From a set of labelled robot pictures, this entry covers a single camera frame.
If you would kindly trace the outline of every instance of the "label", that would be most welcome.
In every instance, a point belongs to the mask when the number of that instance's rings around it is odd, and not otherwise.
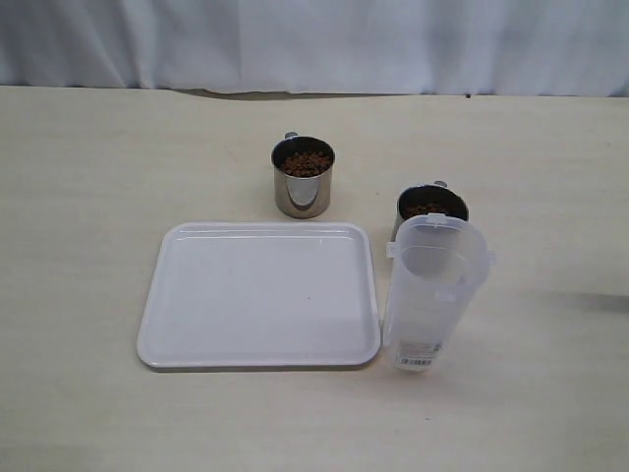
[[[428,367],[440,350],[440,342],[400,342],[395,362],[402,366]]]

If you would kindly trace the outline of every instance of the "plastic tray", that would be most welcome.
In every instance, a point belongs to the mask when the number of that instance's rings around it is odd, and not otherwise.
[[[357,366],[379,346],[369,240],[348,223],[173,228],[138,335],[158,369]]]

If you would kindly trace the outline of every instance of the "white curtain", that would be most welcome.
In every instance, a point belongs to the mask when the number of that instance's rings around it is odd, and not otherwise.
[[[0,83],[629,94],[627,0],[0,0]]]

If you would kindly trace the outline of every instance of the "kibble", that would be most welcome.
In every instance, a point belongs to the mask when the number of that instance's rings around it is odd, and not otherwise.
[[[332,157],[321,151],[295,152],[284,160],[280,170],[293,177],[315,177],[332,165]]]
[[[404,219],[412,218],[413,216],[418,216],[420,214],[429,214],[429,213],[443,213],[446,216],[449,216],[449,212],[445,206],[440,204],[423,204],[423,205],[413,205],[403,207],[400,211],[402,217]]]

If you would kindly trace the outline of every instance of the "clear plastic container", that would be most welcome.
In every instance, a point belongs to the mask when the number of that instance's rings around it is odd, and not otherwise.
[[[422,371],[434,363],[486,281],[493,253],[472,224],[438,213],[405,221],[387,253],[394,262],[384,353],[395,367]]]

